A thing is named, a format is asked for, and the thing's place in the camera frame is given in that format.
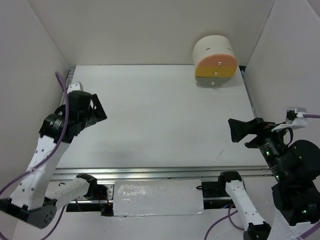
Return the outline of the cream round drawer organizer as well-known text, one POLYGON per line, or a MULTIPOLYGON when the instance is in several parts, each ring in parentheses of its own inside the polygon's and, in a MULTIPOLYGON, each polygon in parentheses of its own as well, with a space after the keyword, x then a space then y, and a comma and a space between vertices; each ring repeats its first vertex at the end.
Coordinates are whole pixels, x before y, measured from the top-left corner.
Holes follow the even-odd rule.
POLYGON ((202 60, 203 58, 216 55, 216 54, 226 54, 232 55, 236 58, 230 40, 222 35, 209 35, 200 39, 193 48, 192 60, 193 65, 202 60))

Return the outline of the orange drawer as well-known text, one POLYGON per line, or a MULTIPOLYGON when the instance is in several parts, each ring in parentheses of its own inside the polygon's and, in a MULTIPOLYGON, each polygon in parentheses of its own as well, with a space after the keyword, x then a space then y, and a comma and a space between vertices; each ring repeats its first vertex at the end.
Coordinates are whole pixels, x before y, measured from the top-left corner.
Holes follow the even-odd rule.
POLYGON ((198 63, 195 64, 196 67, 236 67, 238 62, 233 55, 230 54, 212 54, 209 55, 198 63))

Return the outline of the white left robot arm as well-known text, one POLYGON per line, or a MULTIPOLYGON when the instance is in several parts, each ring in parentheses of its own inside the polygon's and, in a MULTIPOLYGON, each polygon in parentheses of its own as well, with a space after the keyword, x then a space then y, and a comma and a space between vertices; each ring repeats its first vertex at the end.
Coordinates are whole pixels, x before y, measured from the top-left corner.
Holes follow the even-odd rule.
POLYGON ((95 198, 101 185, 87 173, 48 190, 56 167, 73 139, 84 129, 107 119, 96 94, 79 88, 67 91, 66 103, 48 115, 39 130, 35 153, 25 175, 8 198, 0 200, 0 210, 39 229, 46 228, 57 211, 69 202, 95 198))

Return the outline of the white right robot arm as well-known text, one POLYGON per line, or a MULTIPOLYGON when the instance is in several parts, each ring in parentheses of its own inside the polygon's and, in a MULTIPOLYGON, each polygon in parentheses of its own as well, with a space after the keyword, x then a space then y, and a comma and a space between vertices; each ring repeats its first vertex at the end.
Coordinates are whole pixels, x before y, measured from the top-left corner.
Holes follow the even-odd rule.
POLYGON ((218 192, 230 196, 244 225, 245 240, 303 240, 320 226, 320 192, 314 180, 320 175, 320 149, 307 140, 284 142, 287 132, 307 126, 299 112, 284 123, 255 118, 240 121, 230 118, 231 140, 240 142, 247 135, 254 139, 244 145, 258 149, 276 184, 271 188, 275 214, 269 225, 249 198, 241 176, 225 171, 218 177, 218 192))

